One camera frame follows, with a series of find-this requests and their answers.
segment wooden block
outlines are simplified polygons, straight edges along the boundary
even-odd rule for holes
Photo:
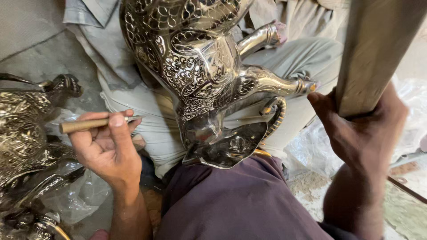
[[[424,21],[427,0],[354,0],[336,87],[338,113],[374,109]]]

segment forearm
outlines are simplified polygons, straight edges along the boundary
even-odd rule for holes
[[[115,192],[110,240],[152,239],[152,228],[144,197],[139,190]]]
[[[385,182],[384,173],[370,179],[344,164],[326,193],[324,222],[366,240],[381,239]]]

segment dusty floor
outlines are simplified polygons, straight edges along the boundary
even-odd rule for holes
[[[427,31],[420,31],[400,64],[397,75],[399,78],[427,79],[427,68],[424,67],[427,56]],[[60,73],[75,75],[85,89],[80,98],[69,99],[67,109],[81,114],[85,111],[105,111],[103,100],[99,96],[101,87],[97,81],[96,67],[86,55],[74,35],[67,30],[51,39],[27,49],[10,58],[0,61],[0,72],[8,72],[41,82],[53,79]],[[0,82],[3,87],[22,87],[19,84]],[[416,171],[396,173],[397,177],[407,180],[408,186],[415,187],[423,194],[427,194],[425,168]],[[314,172],[306,172],[290,179],[289,186],[296,198],[306,207],[318,221],[323,218],[322,201],[326,189],[331,181]],[[387,187],[386,209],[386,239],[426,239],[425,223],[427,216],[425,206],[421,206],[414,199],[408,198],[396,187]],[[161,196],[145,189],[150,216],[153,225],[160,222]],[[112,197],[100,206],[92,216],[80,221],[76,229],[79,235],[75,239],[88,239],[97,229],[109,226],[111,219]]]

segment metal handicraft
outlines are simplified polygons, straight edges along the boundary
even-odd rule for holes
[[[61,159],[76,159],[71,147],[47,141],[43,120],[67,96],[79,97],[81,87],[69,74],[41,84],[7,73],[0,73],[0,80],[41,88],[0,89],[0,239],[50,240],[52,231],[67,238],[54,219],[37,209],[35,200],[84,173],[82,167],[65,176],[42,175]]]
[[[184,164],[233,167],[278,128],[286,110],[285,96],[316,88],[306,79],[282,79],[265,67],[242,64],[250,53],[283,42],[283,24],[271,22],[236,43],[230,29],[251,3],[122,0],[122,32],[143,80],[154,76],[173,97],[181,140],[188,149]],[[260,111],[274,113],[269,122],[224,127],[226,115],[260,96],[270,99]]]

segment fingernail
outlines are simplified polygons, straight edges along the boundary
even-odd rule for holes
[[[310,93],[307,95],[307,99],[311,104],[315,104],[317,101],[319,101],[319,95],[317,93]]]
[[[110,123],[112,126],[120,127],[125,122],[125,118],[122,115],[114,115],[110,119]]]

